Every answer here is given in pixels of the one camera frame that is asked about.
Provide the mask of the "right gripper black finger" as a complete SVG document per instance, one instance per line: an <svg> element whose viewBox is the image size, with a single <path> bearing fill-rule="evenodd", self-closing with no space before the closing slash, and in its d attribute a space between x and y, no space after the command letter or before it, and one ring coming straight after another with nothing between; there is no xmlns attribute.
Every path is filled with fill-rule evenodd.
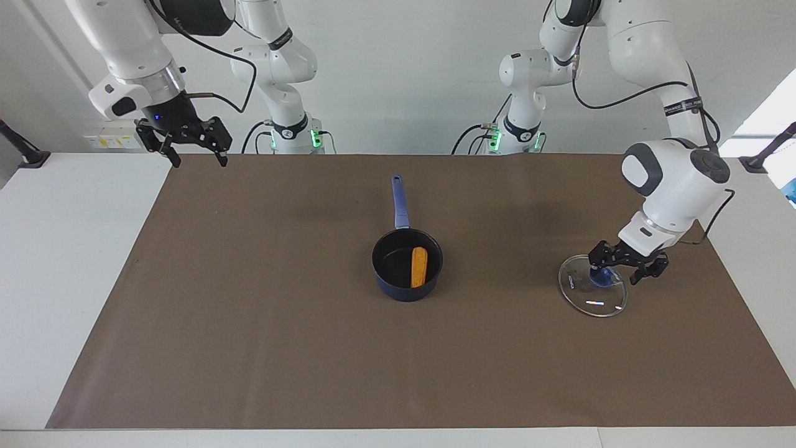
<svg viewBox="0 0 796 448"><path fill-rule="evenodd" d="M228 165L228 151L232 142L233 138L220 117L214 116L199 122L197 145L211 151L221 167Z"/></svg>
<svg viewBox="0 0 796 448"><path fill-rule="evenodd" d="M136 124L136 134L141 140L143 147L150 153L158 153L170 161L173 168L180 167L182 160L172 146L172 138L167 136L161 140L157 136L157 130L151 124Z"/></svg>

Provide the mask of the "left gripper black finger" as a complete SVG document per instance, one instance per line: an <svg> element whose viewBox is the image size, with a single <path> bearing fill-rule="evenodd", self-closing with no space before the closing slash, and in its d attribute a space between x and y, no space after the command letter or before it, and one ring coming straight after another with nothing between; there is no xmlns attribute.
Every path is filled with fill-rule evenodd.
<svg viewBox="0 0 796 448"><path fill-rule="evenodd" d="M623 262L623 242L618 241L612 245L608 241L600 241L586 257L594 271L620 266Z"/></svg>
<svg viewBox="0 0 796 448"><path fill-rule="evenodd" d="M631 258L631 266L635 267L634 273L629 278L632 286L639 284L645 278L658 278L669 266L667 253L654 253L649 257Z"/></svg>

